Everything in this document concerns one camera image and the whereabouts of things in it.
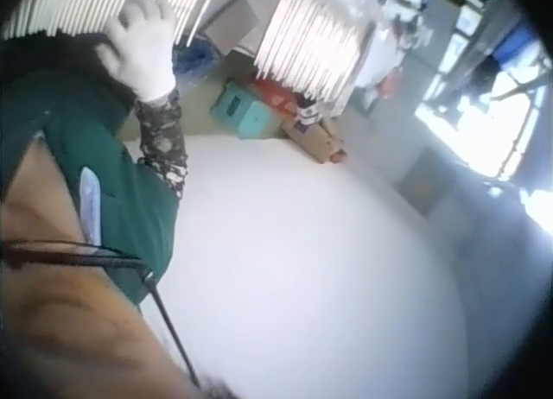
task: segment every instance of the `teal box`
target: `teal box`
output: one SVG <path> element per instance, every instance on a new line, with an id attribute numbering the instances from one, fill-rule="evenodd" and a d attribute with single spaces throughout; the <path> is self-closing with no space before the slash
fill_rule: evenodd
<path id="1" fill-rule="evenodd" d="M 212 116 L 242 138 L 260 137 L 269 124 L 271 110 L 254 95 L 230 82 L 211 110 Z"/>

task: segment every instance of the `floral print sleeve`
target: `floral print sleeve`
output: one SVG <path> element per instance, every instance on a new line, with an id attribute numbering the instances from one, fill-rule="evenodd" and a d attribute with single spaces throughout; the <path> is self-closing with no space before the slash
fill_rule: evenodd
<path id="1" fill-rule="evenodd" d="M 137 103 L 136 114 L 143 152 L 138 164 L 152 168 L 182 199 L 188 156 L 181 127 L 179 92 L 174 89 L 167 98 L 155 103 Z"/>

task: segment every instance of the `skin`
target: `skin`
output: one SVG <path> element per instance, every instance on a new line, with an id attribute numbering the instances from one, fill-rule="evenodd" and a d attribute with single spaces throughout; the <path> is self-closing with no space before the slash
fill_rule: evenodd
<path id="1" fill-rule="evenodd" d="M 67 184 L 40 140 L 0 210 L 4 240 L 85 242 Z M 101 270 L 3 267 L 1 299 L 7 334 L 55 397 L 203 397 Z"/>

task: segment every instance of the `green shirt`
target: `green shirt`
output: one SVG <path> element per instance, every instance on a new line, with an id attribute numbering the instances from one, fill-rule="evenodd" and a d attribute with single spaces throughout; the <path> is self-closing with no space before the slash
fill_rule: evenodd
<path id="1" fill-rule="evenodd" d="M 0 105 L 2 201 L 27 147 L 42 131 L 75 208 L 81 171 L 90 168 L 97 175 L 102 245 L 141 258 L 158 281 L 172 257 L 179 199 L 115 137 L 127 117 L 123 106 L 102 86 L 62 72 L 18 80 L 2 92 Z M 134 304 L 147 295 L 134 271 L 106 272 Z"/>

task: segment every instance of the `white glove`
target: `white glove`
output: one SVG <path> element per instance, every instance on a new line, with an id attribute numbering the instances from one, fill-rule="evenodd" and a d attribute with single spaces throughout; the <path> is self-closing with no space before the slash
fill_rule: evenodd
<path id="1" fill-rule="evenodd" d="M 126 27 L 113 17 L 105 35 L 113 47 L 96 52 L 107 72 L 129 87 L 144 103 L 156 101 L 176 87 L 173 73 L 175 13 L 167 0 L 139 0 L 123 8 Z"/>

